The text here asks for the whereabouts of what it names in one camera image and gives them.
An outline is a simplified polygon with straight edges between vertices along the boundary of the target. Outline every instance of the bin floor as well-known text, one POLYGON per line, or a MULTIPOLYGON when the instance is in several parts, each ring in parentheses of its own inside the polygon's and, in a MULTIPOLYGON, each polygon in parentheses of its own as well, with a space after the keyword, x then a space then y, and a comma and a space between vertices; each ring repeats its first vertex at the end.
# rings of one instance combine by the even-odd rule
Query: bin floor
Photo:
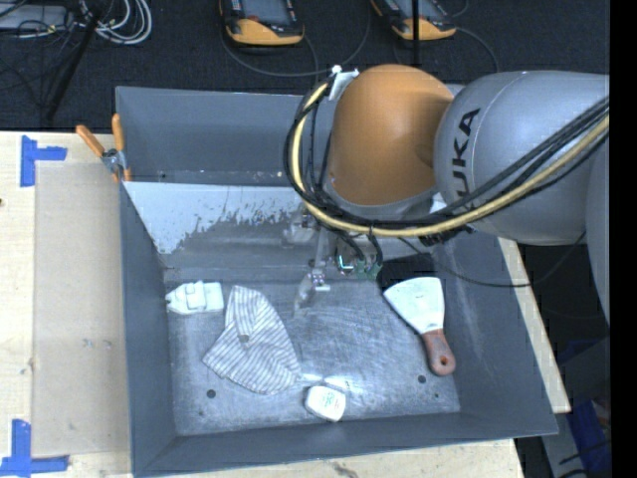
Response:
MULTIPOLYGON (((420 338, 393 312, 374 282, 330 282, 329 292, 317 293, 310 307, 295 314, 298 284, 241 283, 263 293, 277 309, 301 364, 302 377, 274 395, 222 379, 203 363, 224 330, 224 312, 168 313, 180 435, 324 422, 304 407, 308 388, 320 383, 346 390, 343 419, 460 410, 453 376, 439 377, 429 370, 420 338)), ((233 285, 222 285, 227 300, 233 285)))

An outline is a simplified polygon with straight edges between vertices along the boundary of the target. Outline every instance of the white towel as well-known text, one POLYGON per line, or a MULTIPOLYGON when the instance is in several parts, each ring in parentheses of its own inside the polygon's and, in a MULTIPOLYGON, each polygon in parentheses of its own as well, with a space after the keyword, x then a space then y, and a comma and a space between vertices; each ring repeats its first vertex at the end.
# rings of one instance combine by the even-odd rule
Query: white towel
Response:
POLYGON ((220 377, 261 394, 287 389, 301 373, 277 311, 259 291, 241 286, 232 288, 226 329, 203 362, 220 377))

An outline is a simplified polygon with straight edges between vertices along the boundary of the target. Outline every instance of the orange handle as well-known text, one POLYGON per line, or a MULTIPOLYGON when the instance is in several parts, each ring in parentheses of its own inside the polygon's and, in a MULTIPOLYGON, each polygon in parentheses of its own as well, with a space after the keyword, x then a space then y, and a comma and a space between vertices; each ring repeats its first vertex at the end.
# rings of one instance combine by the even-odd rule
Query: orange handle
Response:
POLYGON ((119 119, 119 114, 112 115, 110 125, 112 126, 112 135, 115 138, 115 149, 123 150, 124 148, 123 127, 121 127, 121 120, 119 119))
POLYGON ((98 141, 96 136, 85 125, 76 125, 76 133, 84 140, 85 144, 95 153, 97 157, 104 154, 104 146, 98 141))
POLYGON ((442 330, 434 330, 421 335, 427 350, 429 367, 436 375, 449 375, 456 369, 456 357, 442 330))
MULTIPOLYGON (((121 119, 119 118, 119 114, 112 115, 112 119, 110 120, 110 125, 112 127, 112 135, 115 138, 115 149, 123 150, 123 148, 125 147, 125 141, 123 137, 123 127, 121 126, 121 119)), ((132 180, 132 173, 130 172, 130 167, 123 171, 123 179, 132 180)))

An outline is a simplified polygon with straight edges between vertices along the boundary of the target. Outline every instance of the yellow cable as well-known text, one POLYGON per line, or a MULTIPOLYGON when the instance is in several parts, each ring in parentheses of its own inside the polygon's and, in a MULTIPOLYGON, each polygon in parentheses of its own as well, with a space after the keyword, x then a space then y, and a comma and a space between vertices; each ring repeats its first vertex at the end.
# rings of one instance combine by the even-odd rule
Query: yellow cable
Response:
MULTIPOLYGON (((324 91, 326 84, 319 87, 317 91, 312 95, 305 108, 311 105, 319 96, 322 91, 324 91)), ((306 120, 305 116, 301 121, 297 124, 295 128, 295 132, 293 135, 293 143, 292 143, 292 151, 293 155, 290 158, 291 160, 291 168, 292 174, 294 178, 295 185, 305 191, 303 187, 301 170, 299 167, 299 148, 301 143, 301 134, 303 132, 303 125, 306 120)), ((428 225, 426 227, 413 227, 413 228, 405 228, 405 229, 383 229, 383 228, 369 228, 363 225, 356 225, 353 223, 348 223, 346 221, 336 219, 328 214, 325 214, 315 205, 304 200, 304 204, 308 208, 308 211, 312 216, 316 219, 323 221, 328 224, 330 227, 345 230, 347 232, 356 232, 356 233, 369 233, 371 232, 373 235, 377 237, 419 237, 431 234, 438 234, 441 232, 445 232, 447 230, 452 230, 454 228, 458 228, 464 226, 472 221, 488 216, 489 214, 501 209, 502 207, 508 205, 509 203, 522 198, 527 193, 529 193, 532 189, 534 189, 538 184, 540 184, 543 180, 547 179, 551 175, 553 175, 560 168, 565 166, 568 162, 574 159, 578 154, 580 154, 585 148, 591 145, 603 132, 608 129, 609 117, 606 116, 598 125, 596 125, 591 131, 589 131, 586 136, 581 139, 575 146, 569 149, 564 155, 562 155, 556 162, 549 165, 546 169, 536 174, 532 178, 530 178, 525 183, 521 184, 517 188, 513 189, 509 193, 506 193, 491 202, 488 202, 476 209, 473 209, 469 212, 466 212, 460 216, 456 216, 455 218, 448 219, 442 223, 436 223, 434 225, 428 225)))

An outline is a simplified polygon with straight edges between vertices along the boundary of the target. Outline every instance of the scraper handle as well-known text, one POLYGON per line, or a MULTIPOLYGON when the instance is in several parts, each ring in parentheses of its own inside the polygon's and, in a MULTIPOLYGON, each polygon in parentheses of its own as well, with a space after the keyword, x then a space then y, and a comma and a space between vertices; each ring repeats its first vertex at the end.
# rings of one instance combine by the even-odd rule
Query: scraper handle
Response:
POLYGON ((434 330, 421 335, 427 350, 429 367, 436 375, 449 375, 456 369, 456 357, 451 352, 442 330, 434 330))

